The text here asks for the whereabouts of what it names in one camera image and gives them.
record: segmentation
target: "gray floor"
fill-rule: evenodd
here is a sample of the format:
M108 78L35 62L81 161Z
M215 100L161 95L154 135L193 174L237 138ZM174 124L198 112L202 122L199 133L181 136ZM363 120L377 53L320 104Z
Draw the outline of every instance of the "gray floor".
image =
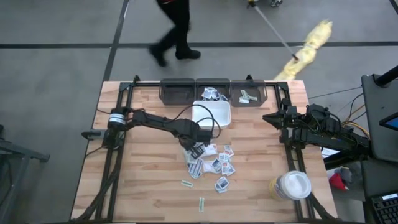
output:
M191 0L190 42L277 42L244 0ZM111 43L123 0L0 0L0 44ZM259 6L289 42L301 42L322 19L333 21L331 42L398 41L398 15L388 0L285 0ZM150 43L171 26L153 0L131 0L120 42ZM281 47L201 48L203 58L159 68L145 49L118 49L110 80L168 77L272 79L289 55ZM360 76L397 64L398 47L324 47L298 79L308 96L360 86ZM85 154L81 131L90 128L109 49L0 49L0 123L10 141L51 154L33 161L18 197L13 223L69 218ZM361 90L311 99L337 113ZM360 106L362 99L356 102ZM338 116L345 119L349 106ZM366 118L358 120L366 127ZM357 201L335 195L344 220L362 221Z

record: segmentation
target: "black stand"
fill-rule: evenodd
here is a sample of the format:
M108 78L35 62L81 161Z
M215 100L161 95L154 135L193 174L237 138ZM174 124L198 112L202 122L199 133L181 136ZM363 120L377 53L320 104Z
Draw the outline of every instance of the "black stand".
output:
M40 162L47 162L50 156L48 154L41 154L31 149L14 145L3 138L0 138L0 157L3 158L4 162L8 163L9 161L7 160L9 157L18 157L21 160L16 175L10 183L9 190L7 190L5 194L4 203L0 205L0 223L7 224L9 223L9 216L15 204L15 200L30 159L38 159Z

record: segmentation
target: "wooden tabletop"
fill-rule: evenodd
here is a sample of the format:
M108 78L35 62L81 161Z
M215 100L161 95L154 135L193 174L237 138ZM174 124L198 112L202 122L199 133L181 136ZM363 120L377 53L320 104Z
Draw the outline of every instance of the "wooden tabletop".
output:
M120 82L104 82L98 108L110 111L116 105ZM303 81L290 81L292 104L305 113L308 104ZM184 106L165 106L158 97L159 88L135 88L132 107L147 113L174 118ZM114 222L274 222L296 221L292 201L276 201L268 191L269 182L288 172L280 131L262 120L262 115L277 111L275 93L267 89L268 100L259 108L231 108L231 124L214 142L218 151L231 145L236 172L228 177L228 191L218 194L214 183L219 174L206 173L192 179L187 171L182 148L170 133L136 127L127 133L119 178ZM191 118L191 110L182 118ZM109 115L96 112L93 128L106 129ZM89 143L87 152L101 145ZM313 192L330 214L336 216L335 204L326 177L319 147L303 150L305 167ZM78 217L100 189L106 150L85 159L72 218ZM181 185L181 180L194 184ZM205 211L199 212L199 198L205 198ZM106 216L108 197L105 200Z

